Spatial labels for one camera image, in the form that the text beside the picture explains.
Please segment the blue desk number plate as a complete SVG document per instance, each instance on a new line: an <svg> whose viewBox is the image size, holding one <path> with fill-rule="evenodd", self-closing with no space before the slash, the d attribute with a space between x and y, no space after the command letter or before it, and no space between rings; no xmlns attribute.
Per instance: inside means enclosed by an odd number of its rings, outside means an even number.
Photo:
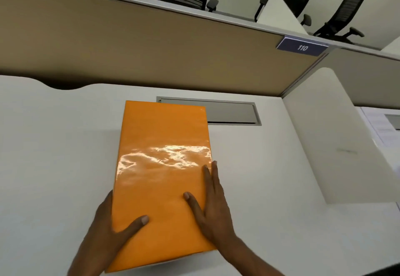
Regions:
<svg viewBox="0 0 400 276"><path fill-rule="evenodd" d="M308 56L320 56L329 48L326 43L307 40L298 37L284 36L277 44L276 49Z"/></svg>

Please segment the person's left forearm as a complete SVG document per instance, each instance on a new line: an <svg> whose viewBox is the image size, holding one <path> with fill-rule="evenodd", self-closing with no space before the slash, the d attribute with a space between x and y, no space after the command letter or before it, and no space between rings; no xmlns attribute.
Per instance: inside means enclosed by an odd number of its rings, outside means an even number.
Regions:
<svg viewBox="0 0 400 276"><path fill-rule="evenodd" d="M104 248L80 248L66 276L100 276L108 264L109 258Z"/></svg>

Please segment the person's left hand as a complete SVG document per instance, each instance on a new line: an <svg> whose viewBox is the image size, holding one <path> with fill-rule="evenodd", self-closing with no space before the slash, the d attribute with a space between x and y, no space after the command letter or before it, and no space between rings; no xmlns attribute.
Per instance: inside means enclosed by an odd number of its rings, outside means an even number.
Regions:
<svg viewBox="0 0 400 276"><path fill-rule="evenodd" d="M82 243L82 248L94 246L104 248L109 258L107 268L113 262L122 247L129 241L129 239L121 239L121 231L116 232L113 229L112 204L113 191L110 191L97 208L94 220Z"/></svg>

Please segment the black mesh office chair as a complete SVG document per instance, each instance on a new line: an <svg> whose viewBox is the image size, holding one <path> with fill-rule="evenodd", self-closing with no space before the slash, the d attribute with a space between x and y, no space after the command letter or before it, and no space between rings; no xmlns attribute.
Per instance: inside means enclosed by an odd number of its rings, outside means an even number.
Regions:
<svg viewBox="0 0 400 276"><path fill-rule="evenodd" d="M364 0L343 0L330 20L325 22L320 29L314 32L313 36L347 44L353 44L353 42L348 39L351 35L364 37L364 33L354 27L350 27L349 31L342 36L337 35L338 32L344 29L353 20L357 11L363 4L363 1Z"/></svg>

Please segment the orange box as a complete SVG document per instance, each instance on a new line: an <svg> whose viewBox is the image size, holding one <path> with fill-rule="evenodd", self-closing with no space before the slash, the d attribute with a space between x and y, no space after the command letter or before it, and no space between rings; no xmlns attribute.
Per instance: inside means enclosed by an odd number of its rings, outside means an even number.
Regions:
<svg viewBox="0 0 400 276"><path fill-rule="evenodd" d="M183 198L205 204L203 166L212 154L206 108L126 101L113 188L112 226L149 223L123 246L106 273L167 262L216 248Z"/></svg>

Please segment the person's right hand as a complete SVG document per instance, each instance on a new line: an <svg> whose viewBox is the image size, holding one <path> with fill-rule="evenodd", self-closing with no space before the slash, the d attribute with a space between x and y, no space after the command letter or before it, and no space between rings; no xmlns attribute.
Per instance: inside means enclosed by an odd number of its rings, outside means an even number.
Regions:
<svg viewBox="0 0 400 276"><path fill-rule="evenodd" d="M202 209L205 216L203 223L197 223L202 234L216 247L215 242L224 236L236 235L223 187L218 176L217 161L211 168L202 169L206 191L206 200Z"/></svg>

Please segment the person's right forearm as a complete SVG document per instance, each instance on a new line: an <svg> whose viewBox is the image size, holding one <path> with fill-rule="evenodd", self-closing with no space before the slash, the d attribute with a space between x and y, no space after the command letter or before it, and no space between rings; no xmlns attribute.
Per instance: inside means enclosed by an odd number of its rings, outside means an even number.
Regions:
<svg viewBox="0 0 400 276"><path fill-rule="evenodd" d="M223 258L242 276L285 276L256 255L236 235L224 236L215 245Z"/></svg>

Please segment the white desk side divider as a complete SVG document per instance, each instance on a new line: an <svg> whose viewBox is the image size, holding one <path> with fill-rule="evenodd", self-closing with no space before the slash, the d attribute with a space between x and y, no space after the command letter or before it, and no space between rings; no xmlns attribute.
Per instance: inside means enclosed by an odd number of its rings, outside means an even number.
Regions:
<svg viewBox="0 0 400 276"><path fill-rule="evenodd" d="M332 69L318 69L283 102L326 203L400 201L400 176Z"/></svg>

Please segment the beige desk partition panel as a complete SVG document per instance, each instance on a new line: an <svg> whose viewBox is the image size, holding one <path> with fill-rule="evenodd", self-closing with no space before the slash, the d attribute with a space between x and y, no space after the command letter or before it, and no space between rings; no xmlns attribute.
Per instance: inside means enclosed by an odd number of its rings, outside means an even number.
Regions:
<svg viewBox="0 0 400 276"><path fill-rule="evenodd" d="M280 96L319 56L283 35L145 0L0 0L0 75Z"/></svg>

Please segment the white printed paper sheet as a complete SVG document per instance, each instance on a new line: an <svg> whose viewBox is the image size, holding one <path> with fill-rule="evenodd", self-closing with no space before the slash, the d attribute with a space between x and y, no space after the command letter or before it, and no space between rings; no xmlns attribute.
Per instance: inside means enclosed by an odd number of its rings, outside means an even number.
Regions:
<svg viewBox="0 0 400 276"><path fill-rule="evenodd" d="M360 111L380 145L400 148L400 109L360 107Z"/></svg>

